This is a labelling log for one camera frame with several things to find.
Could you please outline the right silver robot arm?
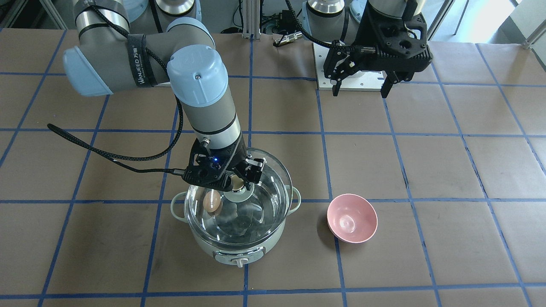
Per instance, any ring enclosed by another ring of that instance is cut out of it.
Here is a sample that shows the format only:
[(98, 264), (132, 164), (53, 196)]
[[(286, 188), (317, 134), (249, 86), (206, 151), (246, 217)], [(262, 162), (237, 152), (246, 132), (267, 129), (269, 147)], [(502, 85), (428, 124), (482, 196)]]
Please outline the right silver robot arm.
[[(75, 0), (73, 8), (80, 44), (63, 54), (72, 87), (90, 97), (169, 82), (179, 111), (179, 128), (165, 150), (145, 157), (94, 148), (52, 124), (50, 130), (137, 173), (173, 174), (190, 185), (219, 191), (249, 190), (260, 181), (265, 160), (252, 159), (247, 152), (226, 66), (200, 21), (183, 16), (162, 33), (132, 34), (121, 0)], [(170, 152), (183, 130), (184, 116), (196, 134), (185, 169), (125, 165), (125, 161), (150, 161)]]

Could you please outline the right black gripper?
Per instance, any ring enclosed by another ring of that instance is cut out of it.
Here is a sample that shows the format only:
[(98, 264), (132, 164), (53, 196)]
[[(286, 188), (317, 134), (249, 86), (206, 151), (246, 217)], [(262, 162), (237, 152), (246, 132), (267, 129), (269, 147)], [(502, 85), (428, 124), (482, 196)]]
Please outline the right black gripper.
[(244, 188), (250, 191), (260, 182), (266, 163), (265, 159), (248, 158), (244, 139), (220, 149), (207, 148), (195, 140), (183, 180), (211, 190), (233, 191), (233, 177), (237, 176), (243, 180)]

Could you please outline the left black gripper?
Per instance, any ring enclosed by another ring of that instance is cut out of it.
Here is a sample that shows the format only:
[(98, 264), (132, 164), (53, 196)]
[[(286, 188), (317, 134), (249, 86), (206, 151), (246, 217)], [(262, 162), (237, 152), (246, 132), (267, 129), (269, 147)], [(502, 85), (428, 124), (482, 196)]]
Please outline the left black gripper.
[(382, 98), (388, 97), (394, 85), (410, 81), (413, 74), (429, 66), (433, 56), (427, 46), (427, 23), (421, 13), (424, 4), (424, 0), (366, 2), (357, 30), (358, 45), (333, 40), (326, 55), (322, 68), (324, 76), (333, 82), (333, 96), (338, 96), (343, 80), (362, 70), (362, 46), (376, 50), (366, 56), (364, 70), (386, 73), (380, 88)]

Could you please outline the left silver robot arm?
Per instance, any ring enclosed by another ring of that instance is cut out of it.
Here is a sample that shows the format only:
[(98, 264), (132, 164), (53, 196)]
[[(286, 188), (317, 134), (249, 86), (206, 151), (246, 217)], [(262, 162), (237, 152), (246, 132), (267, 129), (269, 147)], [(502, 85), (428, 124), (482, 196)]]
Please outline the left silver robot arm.
[(383, 98), (411, 81), (433, 60), (427, 44), (423, 0), (307, 0), (303, 35), (328, 49), (322, 75), (337, 96), (343, 81), (358, 72), (384, 72)]

